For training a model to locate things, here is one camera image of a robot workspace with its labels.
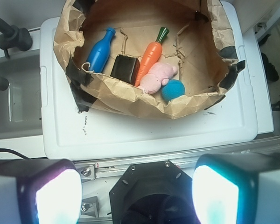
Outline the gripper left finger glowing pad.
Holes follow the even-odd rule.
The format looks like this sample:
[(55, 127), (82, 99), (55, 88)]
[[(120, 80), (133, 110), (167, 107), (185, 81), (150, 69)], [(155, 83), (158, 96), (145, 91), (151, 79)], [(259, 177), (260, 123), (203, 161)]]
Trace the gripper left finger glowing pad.
[(69, 160), (0, 160), (0, 224), (76, 224), (80, 174)]

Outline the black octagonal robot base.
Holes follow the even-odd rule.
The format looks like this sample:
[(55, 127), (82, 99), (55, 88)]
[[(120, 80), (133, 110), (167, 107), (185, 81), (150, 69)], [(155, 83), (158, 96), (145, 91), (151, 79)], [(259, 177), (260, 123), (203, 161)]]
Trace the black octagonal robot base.
[(198, 224), (192, 178), (171, 161), (130, 165), (109, 192), (114, 224)]

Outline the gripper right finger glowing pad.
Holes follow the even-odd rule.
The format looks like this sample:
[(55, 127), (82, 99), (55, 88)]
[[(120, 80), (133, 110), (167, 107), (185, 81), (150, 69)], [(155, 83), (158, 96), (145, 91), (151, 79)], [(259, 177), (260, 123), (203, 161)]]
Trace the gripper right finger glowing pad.
[(192, 197), (202, 224), (280, 224), (280, 153), (204, 154)]

